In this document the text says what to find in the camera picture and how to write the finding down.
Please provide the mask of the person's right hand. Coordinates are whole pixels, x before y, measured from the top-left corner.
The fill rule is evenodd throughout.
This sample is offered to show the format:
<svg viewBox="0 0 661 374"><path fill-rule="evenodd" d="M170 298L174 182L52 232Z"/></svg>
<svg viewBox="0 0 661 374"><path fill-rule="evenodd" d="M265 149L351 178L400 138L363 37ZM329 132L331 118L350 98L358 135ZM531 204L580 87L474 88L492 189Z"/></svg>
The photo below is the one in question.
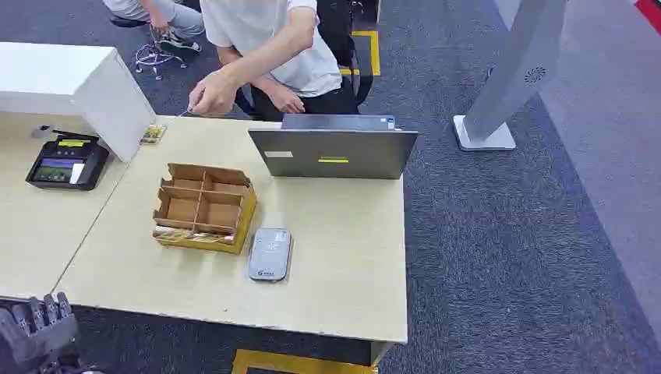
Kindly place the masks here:
<svg viewBox="0 0 661 374"><path fill-rule="evenodd" d="M268 89L267 96L280 112L295 114L306 111L301 98L286 86L279 84L272 86Z"/></svg>

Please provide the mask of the person's left hand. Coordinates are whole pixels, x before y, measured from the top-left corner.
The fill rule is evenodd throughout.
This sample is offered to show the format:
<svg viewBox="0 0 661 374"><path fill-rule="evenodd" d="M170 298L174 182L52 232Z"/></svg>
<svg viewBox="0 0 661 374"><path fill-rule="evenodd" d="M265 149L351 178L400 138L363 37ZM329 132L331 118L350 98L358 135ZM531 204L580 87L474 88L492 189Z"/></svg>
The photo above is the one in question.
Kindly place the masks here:
<svg viewBox="0 0 661 374"><path fill-rule="evenodd" d="M188 110L202 116L222 116L235 104L239 81L222 68L200 80L189 94Z"/></svg>

